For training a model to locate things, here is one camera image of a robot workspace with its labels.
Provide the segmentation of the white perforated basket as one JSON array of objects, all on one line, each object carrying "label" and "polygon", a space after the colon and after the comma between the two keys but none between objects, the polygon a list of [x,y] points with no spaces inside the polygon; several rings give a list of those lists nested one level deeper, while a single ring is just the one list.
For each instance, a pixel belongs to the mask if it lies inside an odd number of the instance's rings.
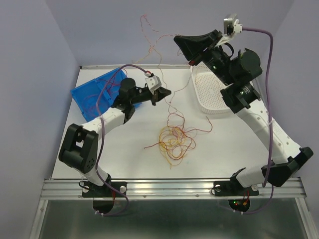
[{"label": "white perforated basket", "polygon": [[203,63],[191,66],[191,79],[202,112],[209,115],[233,114],[225,104],[221,90],[226,86]]}]

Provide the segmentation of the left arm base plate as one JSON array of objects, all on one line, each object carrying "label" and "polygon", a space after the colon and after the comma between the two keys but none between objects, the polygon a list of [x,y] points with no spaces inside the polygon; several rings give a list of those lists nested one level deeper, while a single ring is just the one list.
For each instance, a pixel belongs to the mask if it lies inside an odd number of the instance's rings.
[{"label": "left arm base plate", "polygon": [[106,185],[97,186],[89,181],[80,181],[78,185],[82,189],[83,198],[111,198],[117,196],[122,197]]}]

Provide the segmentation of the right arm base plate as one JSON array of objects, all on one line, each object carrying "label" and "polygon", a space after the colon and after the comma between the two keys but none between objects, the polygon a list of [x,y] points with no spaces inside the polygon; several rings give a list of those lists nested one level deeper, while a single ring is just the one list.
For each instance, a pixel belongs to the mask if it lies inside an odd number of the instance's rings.
[{"label": "right arm base plate", "polygon": [[258,196],[259,190],[253,190],[252,187],[242,187],[238,182],[230,180],[215,181],[211,189],[211,193],[217,197],[230,196]]}]

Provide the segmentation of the blue plastic bin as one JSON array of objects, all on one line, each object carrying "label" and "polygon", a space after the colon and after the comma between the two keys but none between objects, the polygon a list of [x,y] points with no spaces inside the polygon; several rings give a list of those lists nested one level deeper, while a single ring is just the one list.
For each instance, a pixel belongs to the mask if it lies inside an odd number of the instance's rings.
[{"label": "blue plastic bin", "polygon": [[118,95],[120,82],[127,77],[125,69],[117,68],[70,90],[83,118],[89,122],[104,113]]}]

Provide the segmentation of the aluminium front rail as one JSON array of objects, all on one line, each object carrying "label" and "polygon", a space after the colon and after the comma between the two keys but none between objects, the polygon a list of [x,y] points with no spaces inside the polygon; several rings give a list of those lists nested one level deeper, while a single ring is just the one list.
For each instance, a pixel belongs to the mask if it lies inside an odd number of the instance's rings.
[{"label": "aluminium front rail", "polygon": [[[94,197],[92,191],[79,187],[76,180],[46,180],[43,183],[40,199],[42,200],[78,200],[95,199],[110,200],[112,197]],[[114,179],[112,184],[124,184],[125,193],[129,200],[191,200],[191,199],[240,199],[239,196],[216,197],[212,194],[213,188],[218,191],[225,179]]]}]

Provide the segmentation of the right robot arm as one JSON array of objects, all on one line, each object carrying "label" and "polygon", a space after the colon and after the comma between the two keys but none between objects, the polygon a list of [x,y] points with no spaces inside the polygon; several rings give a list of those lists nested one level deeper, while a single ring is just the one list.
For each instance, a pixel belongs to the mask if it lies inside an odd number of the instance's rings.
[{"label": "right robot arm", "polygon": [[240,196],[253,185],[270,183],[281,187],[313,156],[310,147],[301,147],[276,123],[251,81],[262,74],[258,54],[248,48],[228,55],[226,36],[214,30],[200,36],[174,37],[190,66],[204,63],[226,85],[221,90],[226,106],[243,120],[269,152],[264,166],[244,167],[228,181],[214,185],[216,196]]}]

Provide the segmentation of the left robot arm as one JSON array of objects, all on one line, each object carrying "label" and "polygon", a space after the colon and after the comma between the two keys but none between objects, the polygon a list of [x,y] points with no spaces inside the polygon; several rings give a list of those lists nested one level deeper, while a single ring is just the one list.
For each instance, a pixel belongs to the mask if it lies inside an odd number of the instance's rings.
[{"label": "left robot arm", "polygon": [[118,95],[113,104],[100,116],[77,125],[71,124],[66,131],[58,159],[78,171],[90,183],[99,196],[110,193],[110,175],[100,169],[98,162],[105,135],[128,122],[135,113],[135,104],[150,101],[153,106],[171,94],[162,87],[159,77],[150,74],[144,87],[137,87],[132,78],[120,82]]}]

